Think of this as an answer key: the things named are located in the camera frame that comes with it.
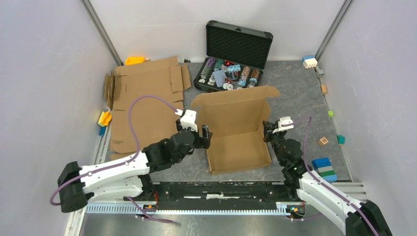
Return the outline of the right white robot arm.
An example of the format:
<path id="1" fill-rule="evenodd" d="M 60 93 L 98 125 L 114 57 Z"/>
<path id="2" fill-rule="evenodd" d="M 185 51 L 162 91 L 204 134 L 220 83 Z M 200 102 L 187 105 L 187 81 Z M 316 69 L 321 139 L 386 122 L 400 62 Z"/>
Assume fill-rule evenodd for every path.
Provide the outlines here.
<path id="1" fill-rule="evenodd" d="M 264 142 L 269 143 L 283 168 L 284 195 L 291 201 L 307 202 L 329 219 L 346 236 L 390 236 L 392 232 L 380 210 L 371 200 L 361 202 L 337 189 L 308 166 L 305 144 L 286 139 L 293 128 L 290 117 L 272 123 L 263 121 Z"/>

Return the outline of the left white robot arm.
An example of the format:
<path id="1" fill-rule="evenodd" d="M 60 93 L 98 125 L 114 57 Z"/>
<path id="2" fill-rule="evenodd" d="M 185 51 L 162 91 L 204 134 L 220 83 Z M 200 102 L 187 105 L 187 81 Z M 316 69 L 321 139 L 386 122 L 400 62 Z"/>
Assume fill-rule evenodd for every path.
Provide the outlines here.
<path id="1" fill-rule="evenodd" d="M 63 213 L 74 212 L 88 203 L 115 197 L 140 197 L 149 200 L 154 196 L 150 174 L 180 163 L 195 149 L 208 149 L 212 137 L 209 127 L 202 125 L 201 131 L 184 127 L 177 120 L 178 132 L 170 138 L 151 144 L 130 156 L 80 167 L 76 161 L 66 164 L 57 182 L 59 202 Z"/>

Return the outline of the brown cardboard box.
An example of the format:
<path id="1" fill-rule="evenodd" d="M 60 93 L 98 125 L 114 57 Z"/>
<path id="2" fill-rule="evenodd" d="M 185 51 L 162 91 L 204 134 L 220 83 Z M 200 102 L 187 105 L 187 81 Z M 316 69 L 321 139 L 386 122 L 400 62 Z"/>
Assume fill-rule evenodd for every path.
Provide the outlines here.
<path id="1" fill-rule="evenodd" d="M 191 103 L 196 123 L 212 132 L 207 149 L 212 175 L 251 170 L 270 165 L 264 142 L 263 121 L 271 108 L 267 99 L 279 97 L 273 86 L 202 93 Z"/>

